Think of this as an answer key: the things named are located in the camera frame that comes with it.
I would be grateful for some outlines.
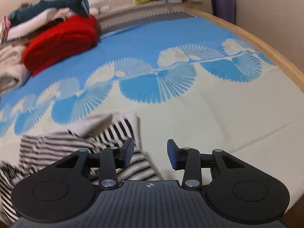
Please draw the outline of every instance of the dark green plush toy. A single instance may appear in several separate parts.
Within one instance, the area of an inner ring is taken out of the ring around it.
[[[80,16],[88,18],[88,13],[82,6],[82,1],[83,0],[41,0],[36,5],[13,11],[8,17],[11,21],[11,26],[17,26],[39,15],[48,8],[54,7],[59,9],[68,7]]]

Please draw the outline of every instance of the window sill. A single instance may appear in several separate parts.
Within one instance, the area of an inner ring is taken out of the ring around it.
[[[189,0],[186,3],[200,3],[201,0]],[[103,13],[99,14],[96,16],[96,19],[104,19],[113,15],[117,15],[120,13],[126,13],[130,12],[133,10],[139,10],[142,8],[147,8],[147,7],[154,7],[154,6],[162,6],[162,5],[169,5],[169,4],[175,4],[175,3],[182,3],[181,0],[168,0],[168,1],[154,1],[154,2],[148,2],[145,4],[140,4],[140,5],[135,5],[135,4],[130,4],[127,6],[116,6],[113,9],[110,9],[108,13]]]

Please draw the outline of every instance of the wooden bed frame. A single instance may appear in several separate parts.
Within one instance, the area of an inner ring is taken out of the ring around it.
[[[206,19],[217,26],[230,30],[239,38],[251,43],[258,51],[262,52],[269,60],[278,66],[299,88],[304,92],[304,74],[287,58],[251,33],[235,26],[225,20],[193,7],[186,7],[187,12]],[[304,195],[283,217],[284,223],[289,228],[304,228]],[[0,228],[8,226],[0,221]]]

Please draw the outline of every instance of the purple folder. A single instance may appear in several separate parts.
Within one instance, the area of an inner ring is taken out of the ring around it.
[[[211,0],[212,14],[232,24],[236,24],[235,0]]]

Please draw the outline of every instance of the rolled red blanket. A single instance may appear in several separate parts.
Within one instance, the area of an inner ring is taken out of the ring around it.
[[[95,17],[74,15],[35,37],[23,53],[23,62],[35,76],[60,60],[92,48],[96,43]]]

